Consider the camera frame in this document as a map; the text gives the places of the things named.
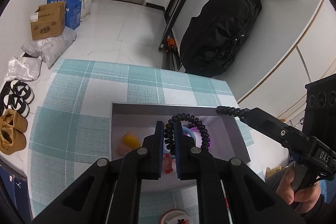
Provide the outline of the person's right hand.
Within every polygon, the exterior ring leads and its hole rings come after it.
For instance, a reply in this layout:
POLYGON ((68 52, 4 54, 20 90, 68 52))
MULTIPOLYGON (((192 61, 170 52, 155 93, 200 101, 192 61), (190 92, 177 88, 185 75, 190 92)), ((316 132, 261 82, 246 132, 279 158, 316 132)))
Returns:
POLYGON ((291 187, 295 179, 294 165, 286 169, 285 174, 282 176, 280 185, 276 189, 276 193, 288 204, 298 202, 299 206, 295 210, 299 214, 305 214, 317 204, 321 196, 321 188, 319 182, 305 189, 294 192, 291 187))

